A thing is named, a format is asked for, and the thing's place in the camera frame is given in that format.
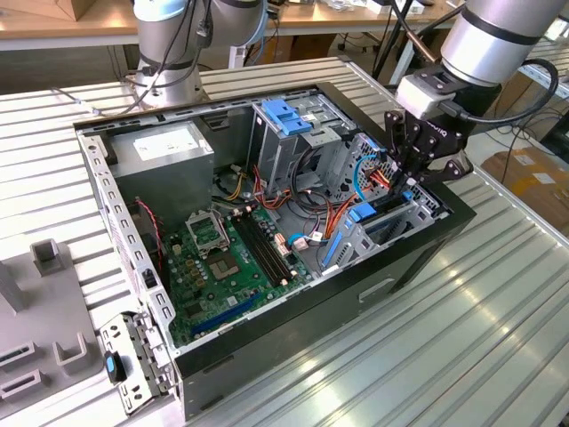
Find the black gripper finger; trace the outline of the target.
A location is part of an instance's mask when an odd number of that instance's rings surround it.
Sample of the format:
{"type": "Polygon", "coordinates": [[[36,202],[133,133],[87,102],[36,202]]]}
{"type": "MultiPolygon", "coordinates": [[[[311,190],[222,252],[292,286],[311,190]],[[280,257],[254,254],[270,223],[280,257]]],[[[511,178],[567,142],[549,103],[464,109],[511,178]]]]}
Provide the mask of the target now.
{"type": "Polygon", "coordinates": [[[389,110],[384,119],[386,147],[396,168],[390,188],[402,189],[409,179],[419,176],[424,166],[425,155],[420,142],[422,121],[401,109],[389,110]]]}
{"type": "Polygon", "coordinates": [[[456,181],[472,173],[472,163],[465,153],[428,157],[415,176],[417,182],[456,181]]]}

